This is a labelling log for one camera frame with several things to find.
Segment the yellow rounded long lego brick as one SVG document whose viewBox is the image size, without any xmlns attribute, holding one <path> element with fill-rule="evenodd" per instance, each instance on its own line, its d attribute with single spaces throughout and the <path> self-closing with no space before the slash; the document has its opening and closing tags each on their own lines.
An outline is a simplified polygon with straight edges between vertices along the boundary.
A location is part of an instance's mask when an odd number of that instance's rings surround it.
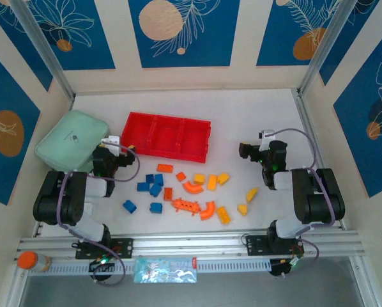
<svg viewBox="0 0 382 307">
<path fill-rule="evenodd" d="M 217 207 L 216 213 L 222 224 L 229 224 L 231 222 L 231 218 L 225 207 Z"/>
</svg>

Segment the long orange spiked lego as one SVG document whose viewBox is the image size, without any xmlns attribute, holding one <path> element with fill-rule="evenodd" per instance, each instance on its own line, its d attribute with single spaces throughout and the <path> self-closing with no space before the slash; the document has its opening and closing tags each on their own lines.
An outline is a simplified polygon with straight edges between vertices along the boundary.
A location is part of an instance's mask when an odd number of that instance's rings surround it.
<svg viewBox="0 0 382 307">
<path fill-rule="evenodd" d="M 180 210 L 184 210 L 187 212 L 191 212 L 192 216 L 200 213 L 201 211 L 200 204 L 198 204 L 197 201 L 187 201 L 187 200 L 184 200 L 183 198 L 177 198 L 171 201 L 171 204 L 175 208 L 176 212 Z"/>
</svg>

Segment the red three-compartment tray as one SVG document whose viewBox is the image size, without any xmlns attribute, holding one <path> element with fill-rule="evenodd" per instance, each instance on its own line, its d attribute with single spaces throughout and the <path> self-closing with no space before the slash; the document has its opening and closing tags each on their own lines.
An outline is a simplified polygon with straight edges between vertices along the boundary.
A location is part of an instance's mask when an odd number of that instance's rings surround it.
<svg viewBox="0 0 382 307">
<path fill-rule="evenodd" d="M 210 121 L 131 112 L 120 141 L 138 154 L 205 163 L 210 134 Z"/>
</svg>

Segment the mint green zip pouch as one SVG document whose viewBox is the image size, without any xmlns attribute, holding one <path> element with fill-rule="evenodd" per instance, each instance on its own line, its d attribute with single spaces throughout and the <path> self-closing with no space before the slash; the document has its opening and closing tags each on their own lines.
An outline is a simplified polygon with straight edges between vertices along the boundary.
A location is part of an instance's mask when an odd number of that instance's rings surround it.
<svg viewBox="0 0 382 307">
<path fill-rule="evenodd" d="M 108 135 L 102 120 L 80 111 L 69 111 L 37 144 L 35 154 L 56 171 L 93 169 L 93 151 Z"/>
</svg>

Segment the black controller board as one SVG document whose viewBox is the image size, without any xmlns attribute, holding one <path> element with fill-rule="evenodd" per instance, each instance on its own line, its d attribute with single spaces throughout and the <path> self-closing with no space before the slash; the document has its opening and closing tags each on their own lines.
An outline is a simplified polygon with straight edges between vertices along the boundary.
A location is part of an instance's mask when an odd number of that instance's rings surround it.
<svg viewBox="0 0 382 307">
<path fill-rule="evenodd" d="M 271 271 L 272 276 L 285 276 L 291 272 L 291 269 L 300 261 L 298 257 L 293 259 L 271 259 Z"/>
<path fill-rule="evenodd" d="M 115 263 L 108 260 L 93 260 L 89 263 L 89 272 L 94 274 L 100 274 L 103 272 L 112 272 L 114 270 Z"/>
</svg>

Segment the light blue wipes packet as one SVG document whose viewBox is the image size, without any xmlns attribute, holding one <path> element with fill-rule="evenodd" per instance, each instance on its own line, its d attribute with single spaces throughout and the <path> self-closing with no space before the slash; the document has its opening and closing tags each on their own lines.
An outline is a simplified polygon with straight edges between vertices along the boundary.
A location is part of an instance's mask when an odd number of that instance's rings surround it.
<svg viewBox="0 0 382 307">
<path fill-rule="evenodd" d="M 135 261 L 134 283 L 196 282 L 196 258 L 138 258 Z"/>
</svg>

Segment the bottle with orange cap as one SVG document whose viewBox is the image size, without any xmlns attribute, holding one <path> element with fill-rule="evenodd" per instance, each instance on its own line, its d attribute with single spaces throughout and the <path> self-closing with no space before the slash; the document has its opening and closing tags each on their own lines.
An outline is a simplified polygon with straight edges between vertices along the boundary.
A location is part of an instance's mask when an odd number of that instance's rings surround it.
<svg viewBox="0 0 382 307">
<path fill-rule="evenodd" d="M 34 272 L 46 272 L 50 265 L 50 257 L 34 251 L 25 251 L 17 259 L 19 268 Z"/>
</svg>

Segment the aluminium table edge rail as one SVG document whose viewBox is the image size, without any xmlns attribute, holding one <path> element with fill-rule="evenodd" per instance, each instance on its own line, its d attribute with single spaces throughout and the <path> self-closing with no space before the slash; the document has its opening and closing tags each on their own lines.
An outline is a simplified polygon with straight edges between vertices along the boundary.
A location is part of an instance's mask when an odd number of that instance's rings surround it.
<svg viewBox="0 0 382 307">
<path fill-rule="evenodd" d="M 293 95 L 293 99 L 294 99 L 294 102 L 296 104 L 296 108 L 298 110 L 298 114 L 299 114 L 301 123 L 303 125 L 304 131 L 310 136 L 311 140 L 314 143 L 314 147 L 315 147 L 315 151 L 316 151 L 316 166 L 318 168 L 324 168 L 325 164 L 324 164 L 321 152 L 319 150 L 319 144 L 317 142 L 317 136 L 314 132 L 314 128 L 313 128 L 312 122 L 310 120 L 309 113 L 307 112 L 305 102 L 299 93 L 299 89 L 293 88 L 291 90 L 291 93 Z"/>
</svg>

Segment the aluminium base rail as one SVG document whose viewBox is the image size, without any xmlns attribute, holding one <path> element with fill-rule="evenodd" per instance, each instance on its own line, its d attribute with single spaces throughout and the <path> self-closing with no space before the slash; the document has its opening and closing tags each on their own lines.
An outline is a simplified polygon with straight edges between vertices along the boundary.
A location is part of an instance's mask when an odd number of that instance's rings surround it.
<svg viewBox="0 0 382 307">
<path fill-rule="evenodd" d="M 246 258 L 247 248 L 242 243 L 244 231 L 190 232 L 180 234 L 128 234 L 115 237 L 132 238 L 132 256 L 195 256 L 201 260 Z M 319 256 L 364 256 L 361 239 L 355 230 L 339 227 L 318 229 L 304 233 L 306 257 L 316 254 L 313 243 L 319 248 Z M 22 238 L 15 256 L 24 251 L 35 251 L 56 260 L 71 260 L 75 256 L 73 237 Z"/>
</svg>

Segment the aluminium frame post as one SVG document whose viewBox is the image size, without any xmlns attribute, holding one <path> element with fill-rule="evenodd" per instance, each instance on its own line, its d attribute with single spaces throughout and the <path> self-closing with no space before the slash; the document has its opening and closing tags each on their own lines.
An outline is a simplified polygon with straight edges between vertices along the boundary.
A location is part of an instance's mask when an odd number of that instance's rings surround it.
<svg viewBox="0 0 382 307">
<path fill-rule="evenodd" d="M 327 55 L 331 51 L 348 17 L 353 11 L 356 2 L 357 0 L 342 0 L 340 2 L 337 11 L 334 13 L 331 22 L 325 31 L 321 43 L 315 51 L 314 57 L 310 61 L 306 74 L 300 83 L 298 88 L 298 96 L 300 98 L 304 96 L 313 79 L 319 73 L 322 64 L 325 62 Z"/>
<path fill-rule="evenodd" d="M 72 90 L 60 62 L 54 54 L 54 51 L 40 29 L 33 14 L 27 7 L 27 4 L 23 2 L 23 0 L 8 0 L 8 2 L 26 35 L 29 37 L 53 78 L 56 80 L 69 101 L 74 102 L 75 92 Z"/>
</svg>

